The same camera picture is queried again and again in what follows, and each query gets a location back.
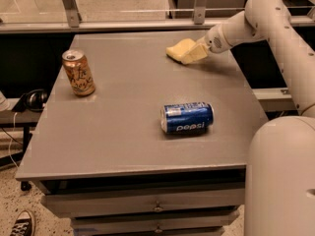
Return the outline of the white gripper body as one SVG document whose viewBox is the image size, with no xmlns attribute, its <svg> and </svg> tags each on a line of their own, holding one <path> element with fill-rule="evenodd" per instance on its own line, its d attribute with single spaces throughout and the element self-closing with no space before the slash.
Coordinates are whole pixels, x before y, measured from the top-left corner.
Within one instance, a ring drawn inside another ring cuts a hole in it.
<svg viewBox="0 0 315 236">
<path fill-rule="evenodd" d="M 205 42 L 213 53 L 222 53 L 232 48 L 223 34 L 223 26 L 217 25 L 208 30 Z"/>
</svg>

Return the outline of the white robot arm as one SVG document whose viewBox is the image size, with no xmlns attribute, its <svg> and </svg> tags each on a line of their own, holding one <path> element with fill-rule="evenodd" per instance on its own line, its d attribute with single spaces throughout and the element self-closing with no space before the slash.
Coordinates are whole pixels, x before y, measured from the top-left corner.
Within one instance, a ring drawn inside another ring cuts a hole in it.
<svg viewBox="0 0 315 236">
<path fill-rule="evenodd" d="M 247 0 L 184 52 L 188 64 L 264 39 L 298 114 L 275 118 L 248 152 L 244 236 L 315 236 L 315 54 L 294 30 L 283 0 Z"/>
</svg>

